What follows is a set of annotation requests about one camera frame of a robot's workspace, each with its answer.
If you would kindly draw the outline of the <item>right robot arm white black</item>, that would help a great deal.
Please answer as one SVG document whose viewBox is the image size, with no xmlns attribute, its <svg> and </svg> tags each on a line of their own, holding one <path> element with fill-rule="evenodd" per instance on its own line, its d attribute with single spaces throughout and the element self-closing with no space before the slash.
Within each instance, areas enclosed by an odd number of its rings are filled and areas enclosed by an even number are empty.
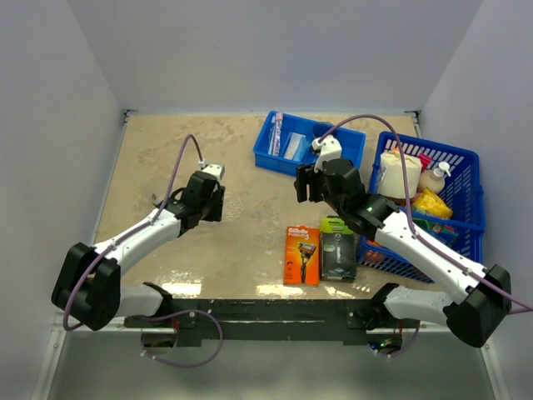
<svg viewBox="0 0 533 400">
<path fill-rule="evenodd" d="M 416 230 L 393 201 L 366 192 L 351 161 L 301 165 L 294 186 L 298 202 L 327 203 L 354 233 L 397 253 L 441 286 L 432 292 L 384 285 L 357 312 L 366 329 L 411 319 L 446 326 L 465 344 L 481 348 L 510 313 L 504 295 L 511 290 L 511 276 L 503 267 L 485 267 Z"/>
</svg>

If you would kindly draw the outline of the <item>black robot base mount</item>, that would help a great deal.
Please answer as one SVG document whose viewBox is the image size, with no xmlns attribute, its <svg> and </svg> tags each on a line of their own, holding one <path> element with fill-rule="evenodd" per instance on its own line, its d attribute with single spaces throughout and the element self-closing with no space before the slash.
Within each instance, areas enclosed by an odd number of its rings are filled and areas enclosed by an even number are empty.
<svg viewBox="0 0 533 400">
<path fill-rule="evenodd" d="M 177 346 L 198 347 L 207 340 L 341 342 L 366 345 L 370 331 L 413 328 L 385 314 L 372 316 L 369 300 L 356 299 L 174 299 L 157 313 L 166 321 L 128 317 L 126 328 L 175 333 Z"/>
</svg>

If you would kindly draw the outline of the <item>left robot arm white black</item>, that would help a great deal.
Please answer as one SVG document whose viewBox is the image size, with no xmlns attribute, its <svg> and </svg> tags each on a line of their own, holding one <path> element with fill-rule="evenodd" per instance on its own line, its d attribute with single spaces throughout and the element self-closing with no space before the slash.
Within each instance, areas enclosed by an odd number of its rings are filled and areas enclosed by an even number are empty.
<svg viewBox="0 0 533 400">
<path fill-rule="evenodd" d="M 223 174 L 221 164 L 211 163 L 125 232 L 92 246 L 72 246 L 52 291 L 52 304 L 93 331 L 118 317 L 144 317 L 154 327 L 167 325 L 172 319 L 171 295 L 152 283 L 125 286 L 122 278 L 144 257 L 199 222 L 221 221 Z"/>
</svg>

